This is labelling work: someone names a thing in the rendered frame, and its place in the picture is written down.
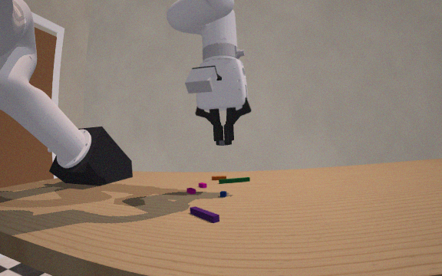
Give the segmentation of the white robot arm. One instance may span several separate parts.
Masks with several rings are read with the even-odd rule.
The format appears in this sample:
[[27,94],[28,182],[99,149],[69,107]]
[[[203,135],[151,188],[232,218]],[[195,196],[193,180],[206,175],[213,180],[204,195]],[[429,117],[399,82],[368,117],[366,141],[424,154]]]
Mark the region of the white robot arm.
[[[234,0],[178,0],[167,11],[176,30],[203,37],[203,60],[231,56],[239,60]],[[23,36],[24,35],[24,36]],[[20,123],[57,155],[63,168],[77,165],[91,146],[91,135],[79,130],[42,90],[29,84],[37,64],[34,20],[23,0],[0,0],[0,110]],[[213,92],[221,81],[216,66],[192,68],[189,94]]]

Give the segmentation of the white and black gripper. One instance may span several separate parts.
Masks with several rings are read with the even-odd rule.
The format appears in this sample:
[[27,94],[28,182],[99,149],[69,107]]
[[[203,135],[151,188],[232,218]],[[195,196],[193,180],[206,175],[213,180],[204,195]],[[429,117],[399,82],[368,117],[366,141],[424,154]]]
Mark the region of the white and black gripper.
[[196,93],[198,106],[196,115],[205,117],[211,122],[213,139],[216,141],[216,145],[219,145],[219,140],[223,140],[223,126],[221,126],[219,112],[226,110],[224,140],[226,145],[231,145],[234,140],[233,124],[242,115],[251,112],[246,74],[242,62],[235,57],[225,55],[208,57],[203,60],[200,67],[213,65],[216,66],[216,72],[222,77],[222,80],[216,81],[213,92]]

